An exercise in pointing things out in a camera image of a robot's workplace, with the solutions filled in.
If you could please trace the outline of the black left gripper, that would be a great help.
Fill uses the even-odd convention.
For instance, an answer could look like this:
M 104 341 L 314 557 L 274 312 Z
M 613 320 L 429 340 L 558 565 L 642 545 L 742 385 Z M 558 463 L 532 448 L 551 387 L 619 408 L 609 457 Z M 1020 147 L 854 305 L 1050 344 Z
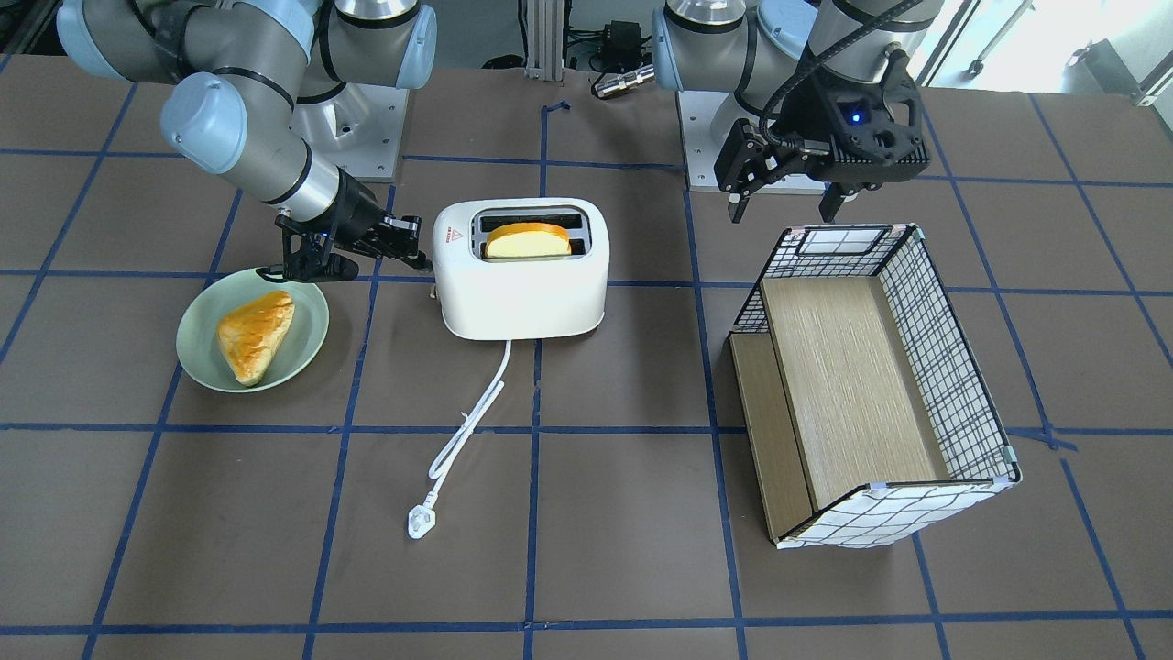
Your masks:
M 854 81 L 828 64 L 787 80 L 768 125 L 738 120 L 716 161 L 717 186 L 728 193 L 728 220 L 743 222 L 750 196 L 791 173 L 829 183 L 818 213 L 833 223 L 848 195 L 911 181 L 931 161 L 921 124 L 920 89 L 910 57 L 888 49 L 877 81 Z

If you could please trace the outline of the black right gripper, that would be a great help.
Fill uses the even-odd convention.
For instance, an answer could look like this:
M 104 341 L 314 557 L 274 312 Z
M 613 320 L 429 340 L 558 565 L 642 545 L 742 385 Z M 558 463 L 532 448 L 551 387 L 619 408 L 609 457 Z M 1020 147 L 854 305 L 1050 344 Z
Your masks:
M 282 212 L 274 225 L 282 227 L 276 281 L 355 280 L 355 261 L 335 254 L 334 249 L 371 259 L 398 259 L 418 272 L 434 271 L 428 256 L 419 250 L 422 218 L 396 218 L 386 212 L 368 188 L 348 173 L 341 175 L 338 196 L 325 213 L 312 222 L 294 222 Z

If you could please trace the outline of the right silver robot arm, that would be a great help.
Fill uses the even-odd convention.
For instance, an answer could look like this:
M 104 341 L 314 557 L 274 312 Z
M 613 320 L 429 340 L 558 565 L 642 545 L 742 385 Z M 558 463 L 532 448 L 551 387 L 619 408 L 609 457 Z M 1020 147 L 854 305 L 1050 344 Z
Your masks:
M 395 164 L 413 132 L 511 145 L 526 93 L 571 89 L 496 66 L 432 83 L 438 16 L 420 1 L 63 1 L 56 33 L 81 70 L 171 88 L 168 145 L 276 215 L 264 281 L 355 280 L 355 258 L 428 274 L 422 222 L 378 203 L 362 151 Z

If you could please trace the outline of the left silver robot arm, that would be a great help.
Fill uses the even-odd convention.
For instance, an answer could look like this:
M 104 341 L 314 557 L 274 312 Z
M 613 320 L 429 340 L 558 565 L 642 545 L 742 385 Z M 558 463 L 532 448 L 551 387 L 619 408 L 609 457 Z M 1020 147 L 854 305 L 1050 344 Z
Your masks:
M 716 185 L 738 223 L 751 193 L 804 175 L 830 223 L 850 196 L 929 166 L 909 61 L 938 1 L 667 1 L 656 12 L 656 80 L 728 93 Z

